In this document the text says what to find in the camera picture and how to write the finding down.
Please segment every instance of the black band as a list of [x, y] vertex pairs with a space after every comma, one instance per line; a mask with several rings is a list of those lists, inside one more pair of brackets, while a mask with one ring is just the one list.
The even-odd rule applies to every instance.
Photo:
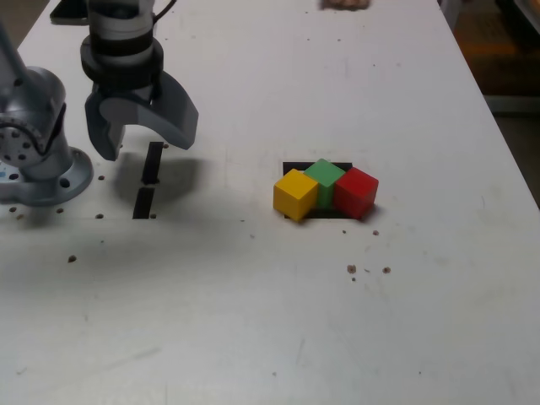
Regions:
[[144, 63], [133, 67], [104, 66], [94, 58], [87, 37], [81, 46], [81, 62], [86, 75], [94, 83], [116, 91], [141, 89], [154, 84], [163, 72], [163, 48], [153, 39], [154, 52]]
[[154, 33], [152, 30], [144, 35], [129, 40], [104, 40], [90, 31], [92, 52], [107, 57], [128, 57], [146, 51], [152, 46]]

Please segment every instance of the yellow cube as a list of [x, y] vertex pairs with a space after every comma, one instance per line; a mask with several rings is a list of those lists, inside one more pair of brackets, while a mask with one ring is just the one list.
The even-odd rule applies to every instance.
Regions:
[[319, 183], [292, 169], [273, 187], [273, 207], [300, 222], [317, 202]]

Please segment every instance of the floor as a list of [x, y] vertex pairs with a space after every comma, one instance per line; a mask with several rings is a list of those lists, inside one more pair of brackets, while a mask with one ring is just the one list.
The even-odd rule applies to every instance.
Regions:
[[[11, 40], [19, 46], [40, 16], [48, 0], [0, 0], [0, 16]], [[466, 12], [497, 10], [494, 0], [468, 0]], [[540, 117], [496, 118], [531, 193], [540, 206]]]

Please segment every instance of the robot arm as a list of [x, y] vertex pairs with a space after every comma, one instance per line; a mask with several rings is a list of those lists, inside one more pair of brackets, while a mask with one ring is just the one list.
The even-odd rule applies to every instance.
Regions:
[[126, 125], [156, 131], [168, 143], [189, 149], [198, 112], [187, 92], [163, 71], [163, 48], [154, 24], [154, 0], [89, 0], [90, 35], [81, 46], [86, 75], [94, 82], [86, 102], [90, 140], [116, 160]]
[[[95, 149], [116, 160], [126, 125], [153, 129], [189, 149], [198, 112], [189, 95], [163, 71], [154, 25], [154, 0], [88, 0], [90, 35], [81, 46], [83, 70], [94, 82], [85, 110]], [[60, 79], [26, 67], [0, 23], [0, 202], [63, 203], [92, 180], [89, 157], [64, 136], [66, 93]]]
[[92, 164], [69, 148], [62, 82], [26, 67], [0, 23], [0, 201], [44, 206], [63, 203], [92, 179]]

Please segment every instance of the red cube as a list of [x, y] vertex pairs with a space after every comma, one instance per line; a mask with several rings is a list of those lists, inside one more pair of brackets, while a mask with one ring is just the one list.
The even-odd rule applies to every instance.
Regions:
[[334, 207], [351, 218], [360, 219], [373, 208], [378, 187], [376, 178], [352, 168], [334, 185]]

